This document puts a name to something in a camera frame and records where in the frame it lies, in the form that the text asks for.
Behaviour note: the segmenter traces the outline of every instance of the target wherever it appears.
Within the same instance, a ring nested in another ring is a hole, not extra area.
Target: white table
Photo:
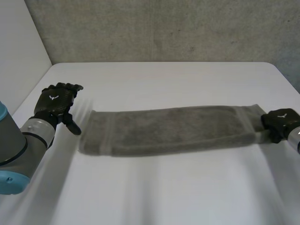
[[[14,114],[21,126],[43,88],[84,86],[72,108],[148,110],[259,104],[300,112],[300,95],[268,63],[62,63]],[[32,182],[0,196],[5,225],[279,225],[300,223],[300,155],[286,142],[159,157],[91,157],[60,125]]]

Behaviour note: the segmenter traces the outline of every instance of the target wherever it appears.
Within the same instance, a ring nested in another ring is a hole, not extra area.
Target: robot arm
[[[0,194],[18,194],[26,188],[51,147],[58,124],[62,122],[73,134],[81,134],[69,110],[82,89],[80,85],[69,83],[44,89],[34,116],[21,129],[0,103]]]

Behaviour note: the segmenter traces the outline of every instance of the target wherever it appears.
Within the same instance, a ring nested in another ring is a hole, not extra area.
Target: white logo
[[[49,95],[49,98],[51,98],[51,100],[54,100],[56,98],[58,98],[59,96],[56,96],[56,97],[52,97],[51,95]]]
[[[280,118],[285,118],[287,116],[287,113],[284,114],[283,116],[277,116],[277,117],[280,117]]]

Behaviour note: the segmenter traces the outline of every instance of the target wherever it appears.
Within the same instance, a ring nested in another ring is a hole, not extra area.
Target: robotic hand
[[[42,91],[34,116],[21,129],[0,102],[0,194],[18,194],[26,188],[51,147],[58,124],[65,124],[74,135],[81,134],[69,110],[82,89],[77,84],[50,85]]]
[[[300,153],[300,116],[293,109],[278,109],[262,115],[262,124],[270,131],[269,138],[273,143],[282,140]]]
[[[62,122],[74,135],[80,135],[81,130],[73,121],[69,110],[78,91],[82,89],[83,87],[78,84],[69,83],[58,83],[56,86],[50,85],[43,89],[37,101],[33,118],[41,117],[41,119],[49,120],[54,127]]]

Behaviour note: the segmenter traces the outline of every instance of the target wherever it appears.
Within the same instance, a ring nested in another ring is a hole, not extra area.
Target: towel
[[[143,157],[233,148],[266,141],[258,106],[193,106],[130,112],[92,111],[79,151]]]

